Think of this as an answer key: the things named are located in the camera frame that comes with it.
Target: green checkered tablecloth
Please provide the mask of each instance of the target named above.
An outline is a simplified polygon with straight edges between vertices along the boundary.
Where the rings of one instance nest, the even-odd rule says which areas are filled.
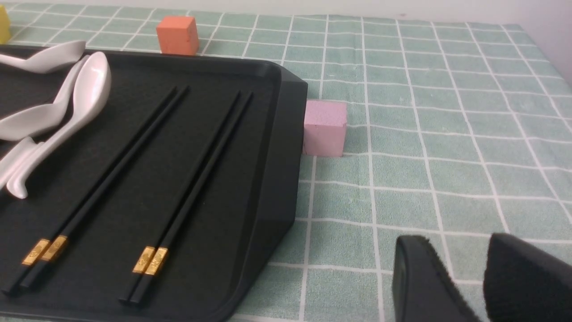
[[[572,264],[572,91],[517,25],[6,7],[12,44],[146,52],[163,16],[193,15],[201,54],[276,62],[348,104],[344,156],[302,157],[296,222],[235,322],[394,321],[401,234],[431,240],[483,320],[492,232]]]

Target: pink block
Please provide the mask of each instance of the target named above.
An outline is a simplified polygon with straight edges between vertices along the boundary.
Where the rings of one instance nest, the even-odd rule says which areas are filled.
[[[347,126],[345,103],[308,100],[304,118],[302,153],[316,156],[341,156]]]

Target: tray rim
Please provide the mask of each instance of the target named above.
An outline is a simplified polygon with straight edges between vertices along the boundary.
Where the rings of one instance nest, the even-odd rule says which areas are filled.
[[[39,50],[42,50],[44,48],[44,46],[28,46],[28,45],[0,45],[0,50],[2,50],[3,48],[6,48],[8,50],[25,50],[30,52],[30,54],[33,54]],[[297,83],[303,83],[305,85],[305,88],[307,90],[307,83],[305,81],[302,81],[301,79],[299,79],[297,76],[293,75],[291,72],[289,72],[288,70],[286,70],[285,68],[283,68],[282,66],[276,64],[275,62],[271,62],[271,61],[263,61],[263,60],[250,60],[250,59],[239,59],[239,58],[226,58],[226,57],[205,57],[205,56],[179,56],[179,55],[167,55],[167,54],[161,54],[161,53],[149,53],[149,52],[119,52],[119,51],[115,51],[115,50],[98,50],[98,49],[86,49],[85,53],[89,54],[89,53],[94,53],[94,52],[104,52],[106,54],[112,54],[112,55],[116,55],[116,56],[121,56],[121,57],[133,57],[133,56],[137,56],[137,57],[154,57],[154,58],[163,58],[163,57],[169,57],[171,59],[175,59],[175,60],[181,60],[181,61],[205,61],[205,62],[211,62],[211,63],[237,63],[237,62],[241,62],[243,65],[247,65],[249,67],[256,67],[256,69],[251,69],[251,71],[253,71],[253,73],[249,73],[247,74],[247,76],[254,76],[254,77],[261,77],[261,78],[267,78],[267,77],[271,77],[273,78],[273,80],[276,82],[276,89],[273,93],[273,99],[271,101],[271,106],[274,106],[274,111],[273,113],[270,115],[268,115],[268,120],[266,123],[266,126],[264,128],[264,133],[267,133],[267,137],[268,137],[268,141],[266,142],[266,144],[261,143],[261,151],[259,152],[259,160],[256,164],[256,168],[259,168],[257,173],[260,173],[260,177],[258,179],[257,182],[253,183],[253,186],[256,185],[259,188],[262,188],[263,185],[263,181],[265,178],[265,173],[267,171],[266,169],[266,163],[269,157],[269,153],[271,151],[270,149],[270,141],[271,138],[273,136],[273,129],[275,127],[275,121],[276,121],[276,111],[278,110],[278,108],[280,107],[280,96],[282,94],[282,89],[283,89],[283,85],[284,83],[291,83],[293,81],[297,82]],[[225,72],[225,71],[215,71],[213,73],[219,73],[219,74],[241,74],[241,75],[245,75],[243,73],[231,73],[231,72]],[[233,288],[229,288],[229,293],[228,293],[228,297],[226,300],[221,302],[221,305],[215,309],[214,311],[212,311],[211,313],[207,313],[206,315],[199,317],[197,319],[194,319],[192,321],[211,321],[211,318],[216,319],[216,318],[222,318],[224,316],[227,316],[229,313],[232,313],[236,307],[236,304],[233,305],[231,303],[236,303],[236,302],[240,302],[240,300],[245,296],[245,293],[239,290],[242,286],[243,281],[243,275],[244,275],[244,270],[245,270],[245,266],[247,263],[247,254],[250,251],[251,248],[251,240],[253,238],[253,235],[255,234],[255,230],[256,230],[256,222],[257,219],[256,217],[258,216],[257,210],[259,208],[259,203],[260,203],[260,196],[261,196],[261,191],[259,190],[256,194],[256,198],[254,198],[254,203],[252,204],[252,211],[254,212],[254,220],[253,220],[253,224],[251,225],[251,229],[250,229],[250,236],[248,238],[248,242],[246,243],[246,248],[245,248],[245,254],[244,254],[244,258],[243,260],[240,262],[242,264],[241,266],[241,270],[240,270],[240,274],[239,275],[239,279],[236,281],[236,283],[232,284],[231,286],[233,286]],[[26,318],[26,319],[35,319],[35,320],[55,320],[55,321],[93,321],[93,322],[100,322],[100,321],[128,321],[128,322],[141,322],[141,321],[156,321],[158,320],[157,318],[154,317],[148,317],[148,316],[144,316],[144,315],[118,315],[116,313],[112,313],[109,314],[105,311],[79,311],[79,310],[72,310],[72,309],[51,309],[51,308],[47,308],[47,307],[32,307],[32,306],[19,306],[19,305],[14,305],[14,304],[10,304],[10,301],[6,301],[5,302],[7,304],[7,307],[12,307],[12,308],[25,308],[26,311],[28,311],[29,313],[22,313],[17,312],[16,310],[14,311],[2,311],[0,309],[0,316],[8,316],[8,317],[15,317],[15,318]],[[170,319],[170,318],[165,318],[165,319],[161,319],[162,321],[179,321],[176,319]]]

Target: orange block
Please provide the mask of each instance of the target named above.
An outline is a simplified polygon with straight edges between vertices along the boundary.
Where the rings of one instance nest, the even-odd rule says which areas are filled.
[[[194,17],[167,16],[157,26],[163,54],[194,56],[198,50],[197,22]]]

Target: foam cube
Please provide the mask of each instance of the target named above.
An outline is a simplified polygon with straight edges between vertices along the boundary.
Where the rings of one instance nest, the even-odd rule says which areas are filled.
[[[197,22],[194,17],[169,15],[157,25],[163,54],[193,56],[198,50]]]
[[[316,156],[342,156],[347,123],[345,103],[308,100],[304,117],[302,153]]]
[[[10,37],[10,19],[6,8],[0,5],[0,45],[7,43]]]

